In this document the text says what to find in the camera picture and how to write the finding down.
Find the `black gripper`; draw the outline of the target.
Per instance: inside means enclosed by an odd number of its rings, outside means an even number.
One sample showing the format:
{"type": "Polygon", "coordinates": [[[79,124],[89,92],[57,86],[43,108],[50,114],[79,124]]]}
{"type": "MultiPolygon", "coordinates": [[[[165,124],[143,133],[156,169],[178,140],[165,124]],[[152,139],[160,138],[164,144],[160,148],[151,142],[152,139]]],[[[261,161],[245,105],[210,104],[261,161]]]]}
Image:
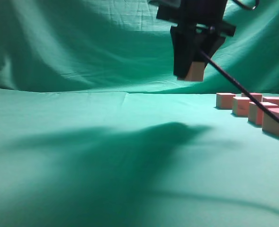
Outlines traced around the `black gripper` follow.
{"type": "Polygon", "coordinates": [[[173,74],[178,80],[185,81],[193,61],[195,70],[205,70],[208,61],[201,53],[211,58],[225,41],[220,34],[230,37],[235,34],[236,26],[223,20],[226,0],[150,0],[148,3],[158,8],[157,19],[189,27],[200,24],[209,29],[171,27],[173,74]]]}

